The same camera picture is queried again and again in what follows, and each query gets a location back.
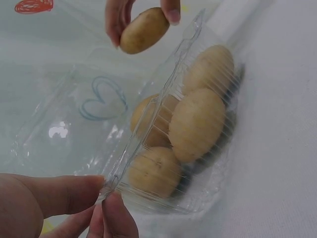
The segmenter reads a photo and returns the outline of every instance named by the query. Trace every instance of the potato skin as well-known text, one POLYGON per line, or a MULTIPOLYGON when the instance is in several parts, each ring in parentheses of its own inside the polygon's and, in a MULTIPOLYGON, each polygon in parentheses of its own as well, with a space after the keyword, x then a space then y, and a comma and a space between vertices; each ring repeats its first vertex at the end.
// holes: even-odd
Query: potato skin
POLYGON ((222 97, 234 76, 231 52, 222 45, 214 45, 201 52, 189 67, 183 80, 184 95, 199 88, 209 88, 222 97))
POLYGON ((176 106, 169 124, 169 140, 177 159, 193 162, 207 153, 221 135, 225 106, 212 90, 198 89, 176 106))
POLYGON ((122 32, 120 48, 133 55, 145 51, 158 42, 169 28, 160 7, 153 7, 138 15, 122 32))
POLYGON ((152 147, 135 157, 128 170, 131 186, 168 198, 181 180, 181 166, 171 149, 152 147))
MULTIPOLYGON (((137 123, 139 122, 143 112, 146 109, 148 103, 158 94, 154 94, 146 99, 144 99, 134 110, 133 115, 131 117, 130 122, 130 130, 133 132, 137 123)), ((168 95, 163 101, 161 108, 158 111, 158 116, 154 120, 154 126, 151 128, 146 140, 145 145, 152 146, 169 146, 170 142, 168 139, 168 124, 172 118, 172 113, 178 104, 178 99, 176 99, 172 95, 168 95)), ((146 129, 151 122, 153 113, 155 111, 156 103, 152 103, 149 105, 149 108, 146 110, 146 114, 142 118, 140 122, 139 128, 136 131, 136 136, 141 138, 144 133, 146 133, 146 129)))

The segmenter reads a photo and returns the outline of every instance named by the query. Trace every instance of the clear plastic container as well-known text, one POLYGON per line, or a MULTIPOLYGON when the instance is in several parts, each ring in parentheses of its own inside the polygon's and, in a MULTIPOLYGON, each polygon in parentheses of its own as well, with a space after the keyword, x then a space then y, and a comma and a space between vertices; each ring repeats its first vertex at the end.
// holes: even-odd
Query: clear plastic container
POLYGON ((202 211, 220 190, 230 159, 225 151, 234 131, 234 99, 243 67, 234 51, 205 25, 204 17, 200 12, 142 91, 143 112, 123 154, 106 172, 101 199, 117 188, 141 210, 188 213, 202 211), (211 72, 203 75, 202 70, 211 72), (196 104, 200 94, 206 102, 196 104), (208 98, 219 104, 210 104, 208 98), (172 156, 169 153, 176 157, 173 163, 164 160, 172 156))
POLYGON ((200 12, 193 20, 184 32, 183 41, 167 61, 157 68, 147 84, 143 81, 136 83, 131 75, 123 73, 114 76, 96 66, 93 62, 102 54, 100 49, 93 51, 84 63, 76 64, 60 80, 54 93, 38 106, 31 121, 22 127, 12 149, 15 158, 20 164, 36 170, 38 176, 102 174, 107 182, 101 190, 100 199, 118 189, 128 204, 143 211, 202 211, 220 190, 225 178, 226 165, 230 159, 225 150, 235 125, 236 104, 232 99, 239 87, 242 69, 232 54, 234 51, 205 26, 204 12, 200 12), (193 73, 193 63, 201 57, 200 53, 219 45, 225 49, 224 55, 220 53, 224 61, 223 64, 216 64, 213 69, 227 83, 223 85, 215 77, 213 84, 200 85, 203 94, 215 99, 220 106, 207 103, 205 106, 213 110, 213 113, 206 114, 204 108, 200 113, 205 114, 195 112, 193 117, 200 120, 195 126, 199 128, 199 124, 206 124, 200 128, 200 133, 196 133, 194 129, 187 128, 187 114, 184 120, 175 119, 174 112, 170 111, 169 95, 174 96, 173 100, 180 101, 177 108, 186 97, 195 93, 195 86, 186 89, 193 92, 185 92, 183 82, 187 75, 193 73), (143 99, 154 94, 158 95, 145 104, 137 125, 134 130, 130 130, 134 110, 143 99), (215 116, 218 109, 222 111, 215 116), (161 110, 165 110, 167 117, 171 117, 170 124, 186 128, 190 137, 184 137, 183 129, 176 129, 172 141, 170 125, 167 123, 164 131, 157 124, 158 120, 161 121, 160 125, 166 123, 161 110), (153 130, 158 132, 154 137, 151 135, 153 130), (211 134, 201 137, 204 130, 218 135, 213 135, 211 140, 211 134), (149 142, 151 136, 154 144, 149 142), (160 136, 164 144, 157 142, 160 136), (181 143, 177 142, 177 138, 181 138, 181 143), (203 148, 196 141, 204 144, 203 148), (157 149, 153 145, 165 148, 157 149), (187 151, 190 147, 195 150, 194 155, 187 151), (144 155, 144 152, 151 154, 157 150, 164 150, 168 155, 159 156, 162 161, 155 163, 153 158, 144 155), (182 159, 179 156, 182 153, 187 153, 188 158, 182 159), (137 188, 135 181, 131 183, 131 170, 135 170, 136 180, 142 171, 135 164, 140 155, 144 156, 139 166, 147 164, 152 168, 141 176, 146 175, 143 181, 148 179, 156 184, 154 190, 151 190, 151 183, 143 186, 143 189, 137 188), (160 169, 155 170, 157 164, 163 168, 163 175, 160 169))

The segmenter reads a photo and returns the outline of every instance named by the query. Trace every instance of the yellow potato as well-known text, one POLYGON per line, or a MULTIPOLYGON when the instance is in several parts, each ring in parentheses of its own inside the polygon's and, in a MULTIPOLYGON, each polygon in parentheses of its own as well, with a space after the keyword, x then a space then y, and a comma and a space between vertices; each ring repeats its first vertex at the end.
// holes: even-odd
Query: yellow potato
POLYGON ((169 140, 177 159, 193 162, 207 153, 221 135, 225 106, 212 90, 198 89, 176 106, 169 124, 169 140))
POLYGON ((127 54, 137 54, 158 42, 169 28, 160 7, 153 7, 137 16, 122 32, 120 48, 127 54))
MULTIPOLYGON (((131 122, 130 122, 130 129, 133 132, 137 123, 139 122, 143 112, 151 99, 157 97, 158 94, 152 95, 146 99, 144 99, 134 110, 131 122)), ((170 142, 168 140, 168 124, 172 118, 172 113, 179 101, 172 95, 168 95, 159 111, 158 115, 154 120, 154 126, 151 128, 146 140, 145 145, 152 147, 152 146, 169 146, 170 142)), ((146 114, 142 117, 142 121, 136 131, 136 135, 138 138, 141 138, 148 128, 148 125, 151 122, 153 113, 155 111, 156 103, 151 103, 146 110, 146 114)))
POLYGON ((201 52, 189 67, 183 80, 182 92, 187 95, 199 88, 209 88, 222 97, 234 76, 231 52, 222 45, 214 45, 201 52))
POLYGON ((181 166, 171 149, 152 147, 135 157, 128 178, 134 188, 168 198, 181 180, 181 166))

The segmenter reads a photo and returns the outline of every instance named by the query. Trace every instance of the human hand holding potato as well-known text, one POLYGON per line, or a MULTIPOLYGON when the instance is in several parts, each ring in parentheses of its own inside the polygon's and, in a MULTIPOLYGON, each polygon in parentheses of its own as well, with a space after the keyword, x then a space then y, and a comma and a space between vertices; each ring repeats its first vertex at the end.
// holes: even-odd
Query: human hand holding potato
MULTIPOLYGON (((106 33, 113 45, 120 45, 123 30, 131 22, 131 9, 135 0, 107 0, 106 1, 106 33)), ((162 11, 171 25, 180 21, 180 0, 160 0, 162 11)))

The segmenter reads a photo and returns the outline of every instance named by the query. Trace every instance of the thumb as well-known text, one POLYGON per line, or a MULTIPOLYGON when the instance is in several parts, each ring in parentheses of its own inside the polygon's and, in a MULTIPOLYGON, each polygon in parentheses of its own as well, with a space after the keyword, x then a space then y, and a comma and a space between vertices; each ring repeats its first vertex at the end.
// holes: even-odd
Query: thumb
POLYGON ((124 206, 121 195, 112 193, 102 202, 106 237, 139 238, 134 219, 124 206))
POLYGON ((103 176, 15 178, 32 192, 44 218, 74 214, 93 206, 105 180, 103 176))
POLYGON ((180 0, 160 0, 161 8, 171 25, 178 25, 180 21, 180 0))

